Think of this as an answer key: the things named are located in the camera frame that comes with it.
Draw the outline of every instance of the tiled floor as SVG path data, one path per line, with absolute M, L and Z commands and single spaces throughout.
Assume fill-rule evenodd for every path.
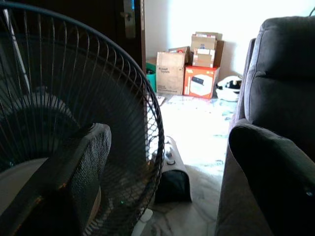
M 177 144 L 190 178 L 192 203 L 154 205 L 143 236 L 213 236 L 229 121 L 235 102 L 168 96 L 161 106 L 165 135 Z

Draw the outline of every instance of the appliance image on box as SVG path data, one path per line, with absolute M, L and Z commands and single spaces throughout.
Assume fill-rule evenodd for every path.
M 190 91 L 205 96 L 212 91 L 213 78 L 208 75 L 195 75 L 191 78 Z

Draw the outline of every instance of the electric fan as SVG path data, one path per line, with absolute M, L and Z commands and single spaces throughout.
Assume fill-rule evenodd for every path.
M 0 235 L 129 235 L 161 176 L 145 75 L 66 16 L 0 2 Z

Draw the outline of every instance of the gray sofa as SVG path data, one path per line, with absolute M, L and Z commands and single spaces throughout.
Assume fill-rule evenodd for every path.
M 314 90 L 315 17 L 286 17 L 266 20 L 260 28 L 257 39 L 250 42 L 240 98 L 231 122 L 231 129 L 240 130 L 241 127 L 244 130 L 244 128 L 248 128 L 247 124 L 254 125 L 261 129 L 258 133 L 263 139 L 270 135 L 268 131 L 270 130 L 272 131 L 270 137 L 279 140 L 280 143 L 277 145 L 280 147 L 284 146 L 281 143 L 284 138 L 278 135 L 290 139 L 289 148 L 299 153 L 301 163 L 303 163 L 294 163 L 293 169 L 299 169 L 302 177 L 307 169 L 310 182 L 315 180 L 315 165 L 313 166 L 315 161 Z M 300 187 L 300 175 L 287 171 L 289 168 L 285 161 L 282 164 L 280 162 L 274 164 L 272 159 L 270 161 L 270 159 L 264 158 L 262 153 L 270 156 L 267 153 L 269 149 L 264 146 L 268 147 L 270 144 L 266 143 L 270 142 L 263 142 L 264 145 L 259 146 L 257 143 L 253 144 L 250 140 L 246 140 L 248 137 L 244 136 L 244 133 L 242 135 L 242 139 L 240 134 L 237 134 L 234 139 L 229 138 L 216 235 L 271 236 L 283 235 L 284 232 L 287 232 L 288 235 L 297 235 L 299 220 L 302 222 L 303 217 L 306 218 L 310 215 L 304 212 L 306 211 L 304 208 L 302 209 L 305 207 L 304 205 L 299 206 L 304 195 L 292 194 L 295 193 L 295 187 Z M 246 170 L 245 158 L 235 156 L 235 152 L 239 155 L 246 151 L 251 152 L 248 158 L 260 162 L 255 166 L 258 168 L 256 175 L 260 176 L 255 176 L 255 173 L 249 173 Z M 260 172 L 259 167 L 264 168 L 264 172 Z M 272 179 L 272 172 L 269 169 L 275 170 L 273 179 L 281 179 L 280 177 L 287 175 L 288 179 L 291 178 L 292 183 L 298 179 L 297 184 L 286 187 L 282 187 L 280 184 L 279 188 L 269 189 L 269 186 L 272 185 L 267 184 L 267 181 Z M 287 224 L 288 229 L 292 228 L 292 231 L 284 229 L 284 226 L 277 228 L 277 220 L 283 223 L 283 219 L 270 217 L 268 204 L 264 205 L 264 199 L 261 197 L 262 192 L 257 192 L 257 188 L 255 188 L 257 185 L 253 185 L 258 183 L 253 181 L 255 178 L 266 179 L 264 183 L 266 184 L 266 195 L 274 194 L 278 201 L 281 200 L 279 194 L 289 191 L 286 192 L 288 205 L 284 206 L 279 203 L 282 208 L 276 210 L 277 213 L 281 213 L 281 211 L 285 213 L 282 215 L 285 219 L 284 224 Z M 313 209 L 314 198 L 311 198 L 310 203 L 312 204 L 310 209 Z M 291 205 L 297 205 L 296 209 L 299 209 L 292 212 L 292 215 L 290 215 Z M 303 232 L 300 235 L 312 234 L 314 232 L 310 232 L 310 234 Z

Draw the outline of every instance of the sofa armrest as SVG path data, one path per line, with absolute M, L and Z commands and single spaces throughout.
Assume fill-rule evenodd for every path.
M 315 235 L 315 163 L 291 140 L 251 124 L 229 137 L 231 151 L 276 235 Z

